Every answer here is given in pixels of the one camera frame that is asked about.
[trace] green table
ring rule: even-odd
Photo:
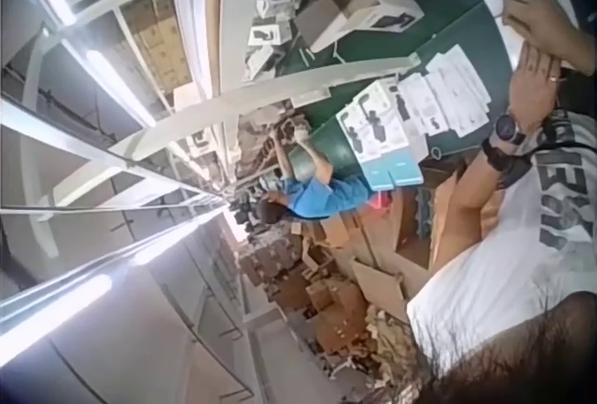
[[[436,147],[449,155],[478,146],[487,135],[493,121],[507,108],[508,83],[512,75],[507,52],[495,26],[494,18],[481,0],[417,0],[425,17],[405,33],[356,32],[346,35],[338,44],[338,53],[347,62],[384,57],[408,56],[416,52],[422,60],[413,72],[423,72],[425,65],[438,53],[460,45],[475,65],[488,92],[490,124],[464,138],[454,131],[429,137],[430,149]],[[332,48],[316,55],[311,67],[306,67],[299,55],[299,41],[284,61],[283,74],[337,63]],[[332,89],[332,97],[301,108],[315,128],[313,144],[324,152],[340,175],[359,172],[358,162],[335,115],[371,81],[360,81]],[[297,177],[312,173],[311,159],[300,148],[290,153]]]

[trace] person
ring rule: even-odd
[[[561,61],[593,74],[595,41],[556,0],[504,0],[503,20],[526,39],[509,109],[456,184],[433,276],[407,305],[416,404],[597,402],[595,121],[555,109]],[[528,159],[481,240],[483,205]]]
[[[309,141],[306,130],[295,131],[296,142],[311,157],[315,167],[313,176],[306,182],[300,182],[295,177],[277,130],[270,132],[270,138],[284,179],[282,191],[270,191],[260,202],[257,213],[262,222],[275,224],[288,217],[325,219],[341,211],[355,209],[367,203],[373,195],[361,175],[337,178],[326,156]]]

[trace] blue shirt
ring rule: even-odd
[[[284,181],[288,208],[308,218],[327,218],[340,211],[355,209],[365,204],[373,192],[360,175],[343,180],[332,178],[325,185],[315,177],[307,183],[291,178]]]

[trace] dark hair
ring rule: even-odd
[[[278,202],[269,202],[264,199],[257,206],[257,217],[264,224],[277,224],[289,216],[291,216],[290,210]]]
[[[570,353],[574,351],[569,328],[545,313],[526,343],[506,362],[495,349],[483,350],[474,362],[456,366],[441,374],[441,352],[433,349],[430,357],[418,352],[402,359],[410,365],[373,398],[361,403],[409,404],[584,404],[597,402],[597,346],[594,317],[588,331],[592,334],[586,356],[575,359],[571,367]],[[453,337],[456,347],[458,337]]]

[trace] wristwatch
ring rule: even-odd
[[[521,132],[521,127],[516,119],[510,115],[509,113],[505,113],[501,117],[499,117],[494,124],[495,134],[497,137],[510,143],[511,145],[518,146],[520,145],[526,135]]]
[[[495,171],[500,173],[507,171],[512,164],[513,158],[504,153],[504,151],[502,151],[502,149],[499,147],[492,146],[489,138],[485,138],[483,140],[483,143],[481,143],[481,149],[487,157],[487,162],[492,168],[495,169]]]

